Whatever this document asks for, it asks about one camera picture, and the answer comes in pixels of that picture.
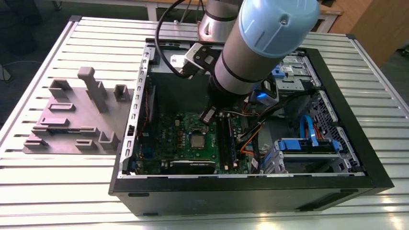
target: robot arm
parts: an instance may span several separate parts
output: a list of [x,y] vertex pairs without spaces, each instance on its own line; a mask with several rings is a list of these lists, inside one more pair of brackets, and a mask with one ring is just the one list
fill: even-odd
[[210,104],[202,115],[208,124],[219,110],[250,95],[283,58],[297,49],[316,24],[320,7],[316,0],[244,0],[236,19],[239,6],[231,4],[234,1],[210,0],[200,35],[206,41],[223,41],[230,33],[223,52],[218,56],[210,47],[195,44],[186,55],[188,62],[178,71],[162,52],[159,31],[164,16],[183,1],[178,0],[163,14],[155,42],[176,76],[190,78],[199,69],[212,73]]
[[246,0],[215,65],[210,107],[202,121],[230,107],[260,85],[293,52],[320,15],[316,0]]

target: cable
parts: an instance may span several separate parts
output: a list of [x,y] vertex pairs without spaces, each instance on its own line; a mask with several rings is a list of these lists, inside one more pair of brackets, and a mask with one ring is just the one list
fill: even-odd
[[206,16],[206,6],[204,6],[204,0],[200,0],[200,4],[203,6],[203,12],[204,12],[204,16]]
[[261,157],[260,157],[260,151],[259,151],[259,131],[257,131],[257,133],[256,133],[256,135],[252,139],[252,147],[253,147],[253,152],[255,152],[253,157],[255,157],[255,159],[259,163],[257,168],[255,167],[256,168],[256,174],[260,173],[260,167],[261,167]]
[[268,117],[269,115],[272,115],[277,110],[283,109],[284,106],[287,105],[288,102],[291,102],[292,100],[295,100],[296,98],[305,96],[305,95],[311,95],[316,92],[316,89],[312,90],[307,90],[303,92],[295,92],[293,94],[291,94],[287,98],[284,98],[281,101],[279,101],[277,104],[271,105],[264,111],[263,113],[259,115],[257,118],[257,125],[253,126],[252,128],[250,128],[250,130],[242,135],[242,137],[246,137],[248,134],[251,134],[259,127],[261,127],[263,123],[265,122],[265,117]]
[[186,16],[187,16],[187,12],[188,12],[188,10],[190,10],[191,3],[192,3],[192,0],[190,0],[188,6],[187,6],[187,8],[186,8],[184,15],[182,16],[182,19],[180,19],[180,23],[184,22],[184,19],[186,19]]
[[160,28],[162,28],[162,25],[164,23],[164,19],[166,19],[166,16],[168,15],[170,11],[183,2],[184,0],[178,0],[172,6],[166,10],[164,14],[162,15],[160,17],[160,20],[158,22],[158,27],[156,27],[156,32],[155,32],[155,46],[156,46],[156,49],[158,49],[158,53],[159,53],[159,56],[160,58],[163,59],[164,63],[167,64],[170,70],[174,72],[174,74],[176,76],[179,76],[180,78],[188,78],[188,76],[183,75],[180,72],[178,72],[176,68],[172,66],[172,64],[170,63],[164,53],[163,53],[163,50],[160,49],[160,45],[159,45],[159,32],[160,32]]
[[238,113],[238,112],[235,112],[235,111],[227,111],[227,110],[226,110],[226,112],[227,112],[227,113],[232,113],[232,114],[238,114],[238,115],[240,115],[240,116],[252,116],[252,115],[250,115],[250,114],[242,114],[242,113]]
[[10,66],[10,65],[14,65],[14,64],[19,64],[19,63],[39,63],[39,64],[43,64],[43,62],[40,62],[40,61],[15,61],[15,62],[7,63],[3,66]]
[[252,141],[252,139],[255,138],[255,136],[257,135],[257,133],[260,132],[261,130],[261,127],[257,129],[257,131],[253,133],[253,135],[251,136],[251,138],[248,139],[248,141],[246,142],[246,144],[243,145],[242,149],[240,149],[240,152],[244,151],[247,145],[250,144],[250,142]]

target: silver metal panel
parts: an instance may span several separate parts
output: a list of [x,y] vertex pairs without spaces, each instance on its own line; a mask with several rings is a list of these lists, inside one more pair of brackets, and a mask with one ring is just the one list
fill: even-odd
[[[409,119],[400,97],[359,45],[343,34],[311,33],[396,188],[313,213],[138,218],[108,195],[115,156],[28,155],[54,78],[83,87],[76,68],[91,65],[106,88],[135,86],[144,40],[156,22],[83,17],[70,23],[0,131],[0,227],[32,229],[408,229]],[[196,39],[198,27],[164,23],[162,35]]]

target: floor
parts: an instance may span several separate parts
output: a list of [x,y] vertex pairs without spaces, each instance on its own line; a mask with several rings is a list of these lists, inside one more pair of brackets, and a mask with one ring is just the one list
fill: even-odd
[[[34,53],[28,55],[16,56],[11,54],[6,47],[0,45],[0,63],[3,64],[23,60],[42,62],[63,31],[71,15],[148,20],[148,14],[144,7],[64,2],[63,10],[55,11],[51,1],[36,0],[36,4],[44,18],[44,23],[32,27],[32,32],[36,37],[39,48]],[[2,6],[0,2],[0,12],[3,10],[6,10],[6,8]],[[166,9],[158,10],[159,17],[162,16],[164,10]],[[167,18],[167,21],[172,22],[175,19],[180,19],[183,13],[184,10],[174,11],[171,16]],[[184,22],[196,22],[195,11],[188,14]],[[12,112],[12,109],[32,80],[32,77],[36,74],[39,67],[40,64],[35,62],[18,63],[6,67],[14,79],[10,82],[0,81],[0,127],[2,124],[4,124],[10,113]],[[399,53],[395,53],[391,60],[381,69],[407,103],[409,103],[409,57],[403,57]]]

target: blue latch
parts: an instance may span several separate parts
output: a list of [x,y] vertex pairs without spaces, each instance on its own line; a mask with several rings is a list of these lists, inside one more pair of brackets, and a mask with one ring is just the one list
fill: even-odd
[[271,72],[275,76],[275,78],[285,78],[285,73],[280,69],[280,65],[276,66],[276,68]]
[[340,142],[339,141],[336,141],[336,140],[332,140],[332,146],[333,146],[333,148],[335,148],[335,151],[336,152],[339,152],[340,151]]

